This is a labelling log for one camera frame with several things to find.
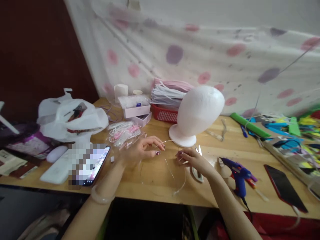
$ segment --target polka dot curtain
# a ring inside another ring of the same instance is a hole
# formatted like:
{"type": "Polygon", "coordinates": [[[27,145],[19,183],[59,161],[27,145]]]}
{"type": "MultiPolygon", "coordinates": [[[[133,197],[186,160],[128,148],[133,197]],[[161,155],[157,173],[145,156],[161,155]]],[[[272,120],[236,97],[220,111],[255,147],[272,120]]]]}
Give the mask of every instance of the polka dot curtain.
{"type": "Polygon", "coordinates": [[[119,83],[148,94],[157,77],[217,88],[225,96],[223,115],[297,115],[320,103],[318,36],[274,27],[215,29],[99,1],[91,10],[108,76],[97,85],[108,97],[119,83]]]}

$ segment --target clear bangle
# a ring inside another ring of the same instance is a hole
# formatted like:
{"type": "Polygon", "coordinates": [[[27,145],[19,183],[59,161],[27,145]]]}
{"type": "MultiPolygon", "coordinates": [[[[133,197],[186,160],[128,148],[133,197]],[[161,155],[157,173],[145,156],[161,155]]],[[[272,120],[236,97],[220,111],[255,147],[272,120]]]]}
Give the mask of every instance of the clear bangle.
{"type": "Polygon", "coordinates": [[[91,197],[96,203],[108,204],[108,203],[111,203],[116,197],[115,195],[113,195],[113,197],[111,197],[110,199],[102,198],[97,194],[96,188],[97,188],[97,185],[94,185],[93,188],[91,189],[91,197]]]}

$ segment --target smartphone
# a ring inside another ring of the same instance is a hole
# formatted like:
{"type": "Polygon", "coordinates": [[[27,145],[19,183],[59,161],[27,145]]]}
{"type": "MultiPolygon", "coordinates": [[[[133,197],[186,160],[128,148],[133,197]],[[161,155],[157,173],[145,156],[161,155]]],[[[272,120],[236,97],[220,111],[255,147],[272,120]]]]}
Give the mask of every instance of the smartphone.
{"type": "Polygon", "coordinates": [[[101,154],[100,158],[98,159],[97,163],[94,165],[91,173],[88,175],[87,180],[83,183],[83,186],[89,187],[94,183],[109,151],[110,151],[110,146],[106,146],[106,148],[103,150],[103,153],[101,154]]]}
{"type": "Polygon", "coordinates": [[[307,208],[304,206],[299,195],[294,190],[286,174],[266,164],[264,167],[279,198],[285,203],[297,207],[301,212],[307,213],[307,208]]]}

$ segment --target plastic basket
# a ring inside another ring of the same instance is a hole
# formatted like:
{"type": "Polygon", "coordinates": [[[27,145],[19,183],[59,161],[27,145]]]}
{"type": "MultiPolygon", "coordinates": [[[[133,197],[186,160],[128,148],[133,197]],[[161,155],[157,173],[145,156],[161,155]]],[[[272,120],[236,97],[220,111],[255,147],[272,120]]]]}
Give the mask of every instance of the plastic basket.
{"type": "Polygon", "coordinates": [[[168,110],[165,108],[157,107],[155,104],[151,104],[153,109],[153,116],[155,119],[164,122],[177,123],[178,111],[168,110]]]}

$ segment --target hand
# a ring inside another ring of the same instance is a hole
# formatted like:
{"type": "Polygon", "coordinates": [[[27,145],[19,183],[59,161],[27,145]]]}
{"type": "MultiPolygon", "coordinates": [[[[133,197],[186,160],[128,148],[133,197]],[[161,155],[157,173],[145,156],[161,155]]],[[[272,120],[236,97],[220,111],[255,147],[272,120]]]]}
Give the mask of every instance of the hand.
{"type": "Polygon", "coordinates": [[[195,149],[185,148],[176,154],[178,164],[184,167],[194,167],[204,177],[219,174],[214,167],[195,149]]]}
{"type": "Polygon", "coordinates": [[[156,137],[151,136],[147,138],[141,138],[132,144],[128,149],[120,151],[120,160],[127,165],[130,162],[139,162],[142,159],[153,158],[160,154],[158,149],[146,151],[148,146],[158,146],[161,151],[164,151],[166,147],[162,141],[156,137]]]}

